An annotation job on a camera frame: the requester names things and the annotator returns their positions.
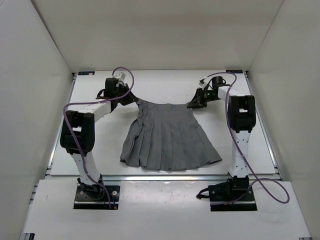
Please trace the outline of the grey pleated skirt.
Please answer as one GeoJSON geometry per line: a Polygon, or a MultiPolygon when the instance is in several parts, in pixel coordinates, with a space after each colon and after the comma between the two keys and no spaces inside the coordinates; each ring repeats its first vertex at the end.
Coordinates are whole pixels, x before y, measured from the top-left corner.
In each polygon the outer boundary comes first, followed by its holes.
{"type": "Polygon", "coordinates": [[[139,99],[120,161],[151,171],[187,171],[222,160],[186,104],[139,99]]]}

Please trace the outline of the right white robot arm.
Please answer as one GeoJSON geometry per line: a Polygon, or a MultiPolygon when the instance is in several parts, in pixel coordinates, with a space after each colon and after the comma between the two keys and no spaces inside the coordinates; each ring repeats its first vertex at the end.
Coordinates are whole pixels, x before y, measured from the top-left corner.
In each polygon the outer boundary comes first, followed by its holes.
{"type": "Polygon", "coordinates": [[[249,190],[249,170],[246,158],[253,128],[256,125],[255,97],[243,94],[227,84],[218,73],[199,81],[194,97],[187,105],[191,109],[201,109],[208,102],[224,101],[226,123],[232,138],[232,158],[226,182],[210,187],[214,205],[227,205],[239,201],[249,190]]]}

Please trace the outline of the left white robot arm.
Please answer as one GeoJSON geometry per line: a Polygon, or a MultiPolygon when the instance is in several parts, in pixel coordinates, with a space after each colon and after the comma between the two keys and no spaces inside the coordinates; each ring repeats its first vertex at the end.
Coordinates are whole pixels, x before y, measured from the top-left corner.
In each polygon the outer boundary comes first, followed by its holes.
{"type": "Polygon", "coordinates": [[[79,111],[69,110],[71,103],[63,108],[63,124],[60,145],[73,158],[79,171],[77,179],[82,191],[95,201],[109,197],[99,173],[92,150],[95,145],[95,123],[113,112],[119,105],[126,106],[137,102],[138,98],[125,83],[123,72],[105,80],[94,102],[84,103],[79,111]]]}

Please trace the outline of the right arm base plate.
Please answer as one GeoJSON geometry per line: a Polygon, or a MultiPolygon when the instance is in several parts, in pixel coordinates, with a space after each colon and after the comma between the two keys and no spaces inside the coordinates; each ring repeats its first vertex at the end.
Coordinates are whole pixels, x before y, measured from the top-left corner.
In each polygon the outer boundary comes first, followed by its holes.
{"type": "Polygon", "coordinates": [[[257,204],[252,188],[245,191],[232,190],[226,182],[209,185],[209,200],[211,212],[250,212],[257,211],[257,204]]]}

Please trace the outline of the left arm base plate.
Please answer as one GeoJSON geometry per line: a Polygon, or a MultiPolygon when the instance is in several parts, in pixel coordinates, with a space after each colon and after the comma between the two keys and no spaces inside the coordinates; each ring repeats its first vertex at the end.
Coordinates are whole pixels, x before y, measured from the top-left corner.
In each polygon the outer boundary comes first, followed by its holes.
{"type": "Polygon", "coordinates": [[[76,210],[111,210],[119,209],[121,186],[77,184],[73,208],[76,210]]]}

